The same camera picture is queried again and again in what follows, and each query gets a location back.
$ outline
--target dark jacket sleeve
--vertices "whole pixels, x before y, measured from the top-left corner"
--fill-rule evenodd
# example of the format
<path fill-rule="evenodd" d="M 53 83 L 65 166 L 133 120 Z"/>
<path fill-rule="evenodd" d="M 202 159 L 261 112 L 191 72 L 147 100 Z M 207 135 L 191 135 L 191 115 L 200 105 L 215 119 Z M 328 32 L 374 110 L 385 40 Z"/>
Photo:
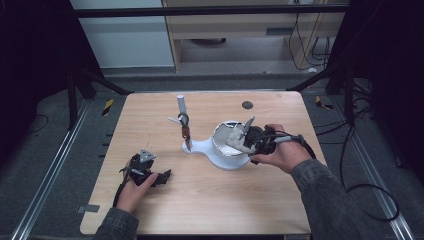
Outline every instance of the dark jacket sleeve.
<path fill-rule="evenodd" d="M 131 214 L 118 209 L 111 208 L 103 219 L 102 225 L 94 235 L 95 240 L 102 239 L 129 239 L 133 240 L 138 227 L 138 219 Z"/>
<path fill-rule="evenodd" d="M 375 222 L 356 204 L 330 170 L 316 159 L 300 163 L 291 172 L 302 194 L 315 240 L 384 239 Z"/>

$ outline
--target person's right arm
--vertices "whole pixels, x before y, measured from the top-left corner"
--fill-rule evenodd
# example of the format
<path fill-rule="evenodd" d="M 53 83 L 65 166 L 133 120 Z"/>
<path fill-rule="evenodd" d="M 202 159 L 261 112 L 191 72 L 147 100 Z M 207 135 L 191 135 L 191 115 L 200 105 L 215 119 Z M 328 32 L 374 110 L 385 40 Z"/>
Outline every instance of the person's right arm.
<path fill-rule="evenodd" d="M 284 131 L 281 125 L 268 126 Z M 253 155 L 251 159 L 279 167 L 293 177 L 314 239 L 382 239 L 334 174 L 299 143 L 279 143 L 272 154 Z"/>

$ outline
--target wooden desk panel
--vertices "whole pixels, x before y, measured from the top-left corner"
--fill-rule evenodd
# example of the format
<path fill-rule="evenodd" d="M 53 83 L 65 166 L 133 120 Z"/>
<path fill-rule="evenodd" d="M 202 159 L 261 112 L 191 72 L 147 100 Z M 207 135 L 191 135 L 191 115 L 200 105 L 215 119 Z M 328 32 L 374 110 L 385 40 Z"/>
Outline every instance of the wooden desk panel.
<path fill-rule="evenodd" d="M 309 233 L 300 193 L 290 175 L 269 165 L 247 164 L 224 171 L 198 154 L 182 151 L 180 126 L 169 121 L 179 110 L 181 93 L 142 93 L 128 96 L 97 179 L 90 204 L 98 213 L 85 213 L 84 234 L 93 234 L 112 206 L 122 181 L 118 173 L 141 148 L 157 155 L 153 171 L 172 169 L 166 185 L 151 188 L 135 213 L 138 234 L 294 234 Z M 284 124 L 301 133 L 324 162 L 302 97 L 297 92 L 183 93 L 190 116 L 191 136 L 203 140 L 227 120 L 255 126 Z M 253 109 L 242 108 L 251 101 Z"/>

